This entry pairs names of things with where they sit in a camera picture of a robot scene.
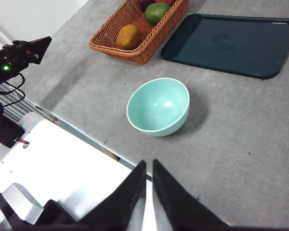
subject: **apple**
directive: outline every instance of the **apple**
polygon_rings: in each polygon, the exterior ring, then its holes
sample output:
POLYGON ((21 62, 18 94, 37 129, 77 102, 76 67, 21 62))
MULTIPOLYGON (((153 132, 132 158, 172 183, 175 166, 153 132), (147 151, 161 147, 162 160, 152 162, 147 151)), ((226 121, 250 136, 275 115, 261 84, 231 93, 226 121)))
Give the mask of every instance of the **apple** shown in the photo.
POLYGON ((140 7, 142 12, 145 12, 148 5, 154 3, 154 0, 137 0, 137 5, 140 7))
POLYGON ((160 2, 160 1, 164 1, 168 3, 170 6, 172 6, 175 3, 175 0, 155 0, 155 2, 160 2))

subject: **wicker basket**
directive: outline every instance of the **wicker basket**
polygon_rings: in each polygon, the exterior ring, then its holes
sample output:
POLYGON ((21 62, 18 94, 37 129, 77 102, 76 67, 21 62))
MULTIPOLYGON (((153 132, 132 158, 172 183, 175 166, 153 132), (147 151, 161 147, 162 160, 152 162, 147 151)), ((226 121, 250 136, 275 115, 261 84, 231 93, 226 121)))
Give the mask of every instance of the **wicker basket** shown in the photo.
POLYGON ((187 9, 188 0, 177 0, 162 20, 152 26, 146 21, 136 0, 125 0, 90 39, 89 46, 117 59, 145 64, 187 9), (136 25, 141 31, 141 43, 132 51, 121 50, 116 44, 119 31, 128 24, 136 25))

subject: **teal bowl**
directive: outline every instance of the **teal bowl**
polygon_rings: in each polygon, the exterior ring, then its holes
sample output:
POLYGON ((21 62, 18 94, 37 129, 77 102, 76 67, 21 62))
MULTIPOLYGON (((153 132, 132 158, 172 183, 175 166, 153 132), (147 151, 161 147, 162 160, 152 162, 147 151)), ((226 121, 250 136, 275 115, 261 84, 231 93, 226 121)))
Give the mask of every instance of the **teal bowl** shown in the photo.
POLYGON ((137 130, 151 136, 167 136, 178 130, 189 113, 189 92, 173 78, 153 79, 131 96, 126 116, 137 130))

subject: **gray countertop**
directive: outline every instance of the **gray countertop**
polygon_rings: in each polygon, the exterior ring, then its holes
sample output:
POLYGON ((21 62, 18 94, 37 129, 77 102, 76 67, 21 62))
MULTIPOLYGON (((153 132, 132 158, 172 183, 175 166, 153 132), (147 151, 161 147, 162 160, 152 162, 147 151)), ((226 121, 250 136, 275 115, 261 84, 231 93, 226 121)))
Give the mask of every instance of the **gray countertop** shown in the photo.
MULTIPOLYGON (((41 65, 23 72, 28 99, 119 156, 144 159, 149 172, 159 159, 231 225, 289 227, 289 57, 261 81, 163 61, 169 37, 146 65, 89 49, 121 3, 90 0, 53 36, 41 65), (186 123, 162 138, 138 132, 125 115, 132 93, 158 77, 179 79, 191 96, 186 123)), ((289 17, 289 0, 190 0, 191 13, 289 17)))

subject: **dark green tray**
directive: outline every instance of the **dark green tray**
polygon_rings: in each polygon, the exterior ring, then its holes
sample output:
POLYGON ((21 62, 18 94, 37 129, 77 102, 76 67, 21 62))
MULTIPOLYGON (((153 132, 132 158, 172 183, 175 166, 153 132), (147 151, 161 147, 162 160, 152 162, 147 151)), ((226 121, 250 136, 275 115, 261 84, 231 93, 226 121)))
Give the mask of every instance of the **dark green tray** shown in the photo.
POLYGON ((268 79, 289 54, 289 18, 187 16, 161 51, 164 60, 268 79))

